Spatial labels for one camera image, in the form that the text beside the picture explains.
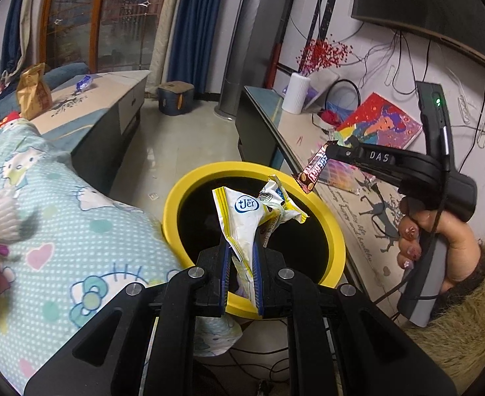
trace screw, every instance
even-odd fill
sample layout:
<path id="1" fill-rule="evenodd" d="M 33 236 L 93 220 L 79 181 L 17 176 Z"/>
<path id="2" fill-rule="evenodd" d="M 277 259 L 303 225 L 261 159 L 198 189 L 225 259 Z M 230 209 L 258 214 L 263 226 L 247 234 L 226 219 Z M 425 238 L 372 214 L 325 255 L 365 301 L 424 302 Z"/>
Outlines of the screw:
<path id="1" fill-rule="evenodd" d="M 290 268 L 280 269 L 277 273 L 283 280 L 290 280 L 294 277 L 295 273 Z"/>
<path id="2" fill-rule="evenodd" d="M 356 288 L 351 284 L 344 284 L 339 288 L 339 291 L 345 296 L 356 295 Z"/>
<path id="3" fill-rule="evenodd" d="M 127 286 L 125 293 L 129 296 L 136 296 L 143 290 L 143 286 L 140 283 L 132 283 Z"/>
<path id="4" fill-rule="evenodd" d="M 191 278 L 200 278 L 205 274 L 205 271 L 200 267 L 193 267 L 188 271 Z"/>

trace red berry branch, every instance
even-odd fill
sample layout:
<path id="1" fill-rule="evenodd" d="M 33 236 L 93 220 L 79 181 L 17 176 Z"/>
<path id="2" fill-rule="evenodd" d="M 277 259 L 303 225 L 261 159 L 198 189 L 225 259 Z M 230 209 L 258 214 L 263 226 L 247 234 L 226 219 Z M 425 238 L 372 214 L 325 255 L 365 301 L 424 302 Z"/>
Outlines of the red berry branch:
<path id="1" fill-rule="evenodd" d="M 330 42 L 327 38 L 312 39 L 308 46 L 301 51 L 296 58 L 299 64 L 299 72 L 308 76 L 314 71 L 324 70 L 330 67 L 341 67 L 347 62 L 347 57 L 352 53 L 352 46 L 341 42 Z"/>

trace painting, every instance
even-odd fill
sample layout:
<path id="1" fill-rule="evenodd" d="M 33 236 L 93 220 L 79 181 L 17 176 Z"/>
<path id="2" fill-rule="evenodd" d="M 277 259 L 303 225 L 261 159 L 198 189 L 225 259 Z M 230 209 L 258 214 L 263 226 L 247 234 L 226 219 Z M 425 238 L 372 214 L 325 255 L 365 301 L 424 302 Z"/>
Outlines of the painting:
<path id="1" fill-rule="evenodd" d="M 350 146 L 350 138 L 360 143 L 405 149 L 422 131 L 422 125 L 376 93 L 372 93 L 333 133 L 341 146 Z M 358 194 L 357 172 L 349 164 L 328 161 L 323 182 Z M 372 182 L 375 177 L 364 173 Z"/>
<path id="2" fill-rule="evenodd" d="M 356 137 L 360 143 L 405 149 L 422 131 L 422 125 L 376 93 L 352 113 L 334 133 L 342 146 Z"/>

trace fur sleeve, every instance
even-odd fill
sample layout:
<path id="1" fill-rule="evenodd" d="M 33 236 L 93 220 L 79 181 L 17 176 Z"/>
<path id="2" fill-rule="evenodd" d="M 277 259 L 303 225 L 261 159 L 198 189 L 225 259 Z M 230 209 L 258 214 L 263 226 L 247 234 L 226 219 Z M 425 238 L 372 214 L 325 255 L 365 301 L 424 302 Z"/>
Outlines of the fur sleeve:
<path id="1" fill-rule="evenodd" d="M 447 309 L 427 327 L 404 330 L 462 394 L 485 366 L 485 277 L 461 304 Z"/>

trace hello kitty blanket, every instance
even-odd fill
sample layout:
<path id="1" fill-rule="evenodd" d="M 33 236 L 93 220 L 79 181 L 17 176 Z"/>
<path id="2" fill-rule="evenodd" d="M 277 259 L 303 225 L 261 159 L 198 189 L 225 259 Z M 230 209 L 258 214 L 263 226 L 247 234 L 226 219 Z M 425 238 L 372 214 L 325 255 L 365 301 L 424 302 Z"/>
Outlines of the hello kitty blanket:
<path id="1" fill-rule="evenodd" d="M 0 126 L 0 190 L 11 187 L 21 239 L 0 259 L 0 371 L 20 393 L 28 379 L 123 287 L 167 282 L 181 270 L 160 223 L 103 196 L 21 118 Z M 230 317 L 197 321 L 195 354 L 241 336 Z"/>

